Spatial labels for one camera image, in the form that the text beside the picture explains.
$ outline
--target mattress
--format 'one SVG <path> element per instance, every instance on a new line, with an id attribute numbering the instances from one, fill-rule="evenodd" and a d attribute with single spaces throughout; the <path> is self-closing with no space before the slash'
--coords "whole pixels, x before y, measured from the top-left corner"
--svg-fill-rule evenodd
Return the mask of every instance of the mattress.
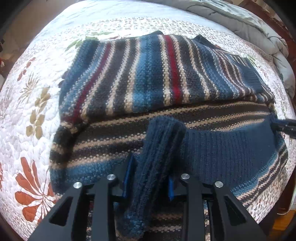
<path id="1" fill-rule="evenodd" d="M 296 118 L 272 57 L 227 28 L 182 10 L 146 2 L 76 3 L 35 37 L 0 92 L 0 212 L 24 240 L 57 201 L 50 184 L 49 152 L 60 122 L 62 75 L 81 42 L 87 38 L 141 36 L 156 30 L 189 38 L 201 34 L 233 54 L 248 57 L 275 95 L 278 118 Z M 283 137 L 289 160 L 247 209 L 257 222 L 274 206 L 295 167 L 296 141 L 285 134 Z"/>

